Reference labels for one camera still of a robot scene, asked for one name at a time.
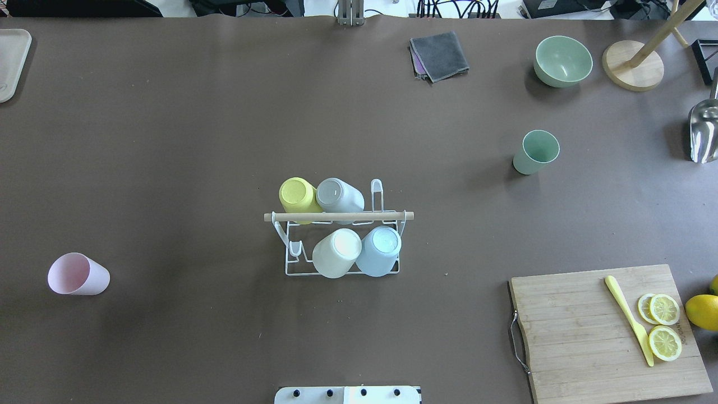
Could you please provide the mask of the green plastic cup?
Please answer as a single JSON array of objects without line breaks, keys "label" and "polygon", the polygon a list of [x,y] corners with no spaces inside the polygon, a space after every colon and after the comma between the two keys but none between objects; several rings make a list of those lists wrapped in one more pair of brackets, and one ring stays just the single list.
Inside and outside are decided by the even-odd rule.
[{"label": "green plastic cup", "polygon": [[554,135],[545,130],[532,130],[524,136],[521,149],[513,157],[513,168],[530,176],[553,162],[559,153],[559,141]]}]

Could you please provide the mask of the pink plastic cup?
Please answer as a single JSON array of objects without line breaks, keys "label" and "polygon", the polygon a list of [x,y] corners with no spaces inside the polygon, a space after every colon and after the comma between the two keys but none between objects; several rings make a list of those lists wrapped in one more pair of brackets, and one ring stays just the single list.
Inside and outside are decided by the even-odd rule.
[{"label": "pink plastic cup", "polygon": [[57,258],[47,273],[50,289],[61,295],[96,296],[110,280],[108,269],[78,252]]}]

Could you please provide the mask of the grey plastic cup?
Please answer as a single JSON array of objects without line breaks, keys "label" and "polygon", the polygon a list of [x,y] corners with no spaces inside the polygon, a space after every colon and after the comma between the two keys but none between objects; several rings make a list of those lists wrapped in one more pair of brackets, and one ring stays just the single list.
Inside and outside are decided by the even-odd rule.
[{"label": "grey plastic cup", "polygon": [[316,187],[316,202],[328,213],[357,213],[365,207],[362,192],[336,177],[320,182]]}]

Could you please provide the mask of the cream plastic cup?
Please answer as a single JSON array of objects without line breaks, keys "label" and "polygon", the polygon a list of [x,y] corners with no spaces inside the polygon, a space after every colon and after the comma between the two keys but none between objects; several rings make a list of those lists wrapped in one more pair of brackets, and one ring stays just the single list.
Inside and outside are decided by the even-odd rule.
[{"label": "cream plastic cup", "polygon": [[348,274],[362,251],[362,241],[354,230],[339,228],[316,244],[312,261],[316,271],[326,278]]}]

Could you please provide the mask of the yellow plastic cup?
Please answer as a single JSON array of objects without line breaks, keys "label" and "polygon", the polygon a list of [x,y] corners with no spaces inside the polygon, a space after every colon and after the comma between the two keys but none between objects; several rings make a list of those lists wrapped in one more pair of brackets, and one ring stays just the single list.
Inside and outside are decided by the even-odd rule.
[{"label": "yellow plastic cup", "polygon": [[290,177],[279,188],[279,200],[287,214],[321,213],[316,188],[302,177]]}]

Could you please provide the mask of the grey folded cloth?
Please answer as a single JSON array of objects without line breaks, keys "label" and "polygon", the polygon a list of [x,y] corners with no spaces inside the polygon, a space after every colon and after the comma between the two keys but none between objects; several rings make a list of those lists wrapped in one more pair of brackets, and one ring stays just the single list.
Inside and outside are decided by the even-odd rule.
[{"label": "grey folded cloth", "polygon": [[409,51],[415,77],[434,84],[470,69],[455,31],[411,38]]}]

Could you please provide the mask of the green bowl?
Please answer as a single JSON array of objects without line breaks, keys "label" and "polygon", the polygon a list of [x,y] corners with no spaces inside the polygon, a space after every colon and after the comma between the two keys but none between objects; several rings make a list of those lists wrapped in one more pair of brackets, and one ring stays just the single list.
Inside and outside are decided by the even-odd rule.
[{"label": "green bowl", "polygon": [[578,84],[592,72],[590,52],[576,39],[549,36],[538,44],[533,60],[536,76],[544,84],[563,89]]}]

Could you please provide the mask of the yellow plastic knife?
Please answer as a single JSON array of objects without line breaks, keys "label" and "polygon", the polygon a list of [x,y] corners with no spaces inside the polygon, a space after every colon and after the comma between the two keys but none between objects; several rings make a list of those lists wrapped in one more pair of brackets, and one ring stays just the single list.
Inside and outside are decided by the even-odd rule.
[{"label": "yellow plastic knife", "polygon": [[648,332],[646,332],[646,328],[636,320],[633,315],[633,312],[631,312],[631,309],[617,279],[614,276],[609,275],[605,277],[604,281],[608,290],[610,291],[613,298],[620,307],[621,312],[623,312],[623,315],[625,315],[631,330],[636,336],[636,340],[639,344],[639,347],[643,351],[643,356],[645,358],[646,364],[648,366],[654,366],[654,355],[649,345]]}]

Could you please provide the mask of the wooden mug tree stand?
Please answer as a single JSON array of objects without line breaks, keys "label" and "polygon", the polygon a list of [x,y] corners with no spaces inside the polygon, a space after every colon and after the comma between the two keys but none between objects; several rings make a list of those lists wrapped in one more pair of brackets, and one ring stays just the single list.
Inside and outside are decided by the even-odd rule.
[{"label": "wooden mug tree stand", "polygon": [[643,92],[652,90],[664,77],[664,63],[656,48],[688,16],[702,4],[702,1],[687,1],[643,44],[634,40],[622,40],[611,44],[603,52],[602,66],[614,84],[627,90]]}]

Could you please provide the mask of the lemon slice upper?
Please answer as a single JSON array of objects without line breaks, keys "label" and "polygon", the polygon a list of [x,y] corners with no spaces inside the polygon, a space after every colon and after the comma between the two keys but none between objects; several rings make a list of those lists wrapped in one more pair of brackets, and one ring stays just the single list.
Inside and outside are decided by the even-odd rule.
[{"label": "lemon slice upper", "polygon": [[653,325],[669,327],[680,319],[679,304],[667,294],[646,293],[639,297],[637,309],[641,318]]}]

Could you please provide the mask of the lemon slice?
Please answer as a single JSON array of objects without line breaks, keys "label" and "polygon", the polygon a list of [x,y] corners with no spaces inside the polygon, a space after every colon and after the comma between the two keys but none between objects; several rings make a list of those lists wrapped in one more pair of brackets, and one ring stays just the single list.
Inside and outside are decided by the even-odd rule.
[{"label": "lemon slice", "polygon": [[637,309],[641,318],[653,325],[669,327],[680,319],[679,304],[667,294],[646,293],[639,297]]},{"label": "lemon slice", "polygon": [[651,352],[662,361],[674,361],[682,354],[682,340],[671,327],[657,325],[648,334]]}]

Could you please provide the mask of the lemon slice lower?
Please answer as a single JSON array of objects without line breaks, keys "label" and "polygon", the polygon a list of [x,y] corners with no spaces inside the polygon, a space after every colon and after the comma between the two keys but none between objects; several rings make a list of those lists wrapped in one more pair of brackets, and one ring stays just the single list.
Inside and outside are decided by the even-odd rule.
[{"label": "lemon slice lower", "polygon": [[648,334],[651,352],[662,361],[674,361],[682,354],[682,340],[671,327],[657,325]]}]

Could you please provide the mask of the metal scoop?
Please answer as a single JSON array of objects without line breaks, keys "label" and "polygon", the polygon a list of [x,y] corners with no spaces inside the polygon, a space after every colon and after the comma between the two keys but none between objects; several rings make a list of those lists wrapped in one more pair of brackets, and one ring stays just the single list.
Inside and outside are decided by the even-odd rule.
[{"label": "metal scoop", "polygon": [[695,163],[717,159],[717,70],[708,99],[698,102],[689,114],[690,157]]}]

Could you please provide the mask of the whole yellow lemon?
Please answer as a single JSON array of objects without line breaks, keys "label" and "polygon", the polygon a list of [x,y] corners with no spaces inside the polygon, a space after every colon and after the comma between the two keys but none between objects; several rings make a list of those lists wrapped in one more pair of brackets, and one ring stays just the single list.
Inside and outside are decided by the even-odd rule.
[{"label": "whole yellow lemon", "polygon": [[717,332],[717,296],[693,296],[684,305],[685,314],[693,325]]}]

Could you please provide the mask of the beige tray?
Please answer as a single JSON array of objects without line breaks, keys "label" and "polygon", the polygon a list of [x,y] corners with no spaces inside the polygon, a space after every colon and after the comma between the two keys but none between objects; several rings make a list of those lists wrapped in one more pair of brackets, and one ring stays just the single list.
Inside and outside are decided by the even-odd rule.
[{"label": "beige tray", "polygon": [[1,103],[15,94],[32,41],[26,30],[1,30]]}]

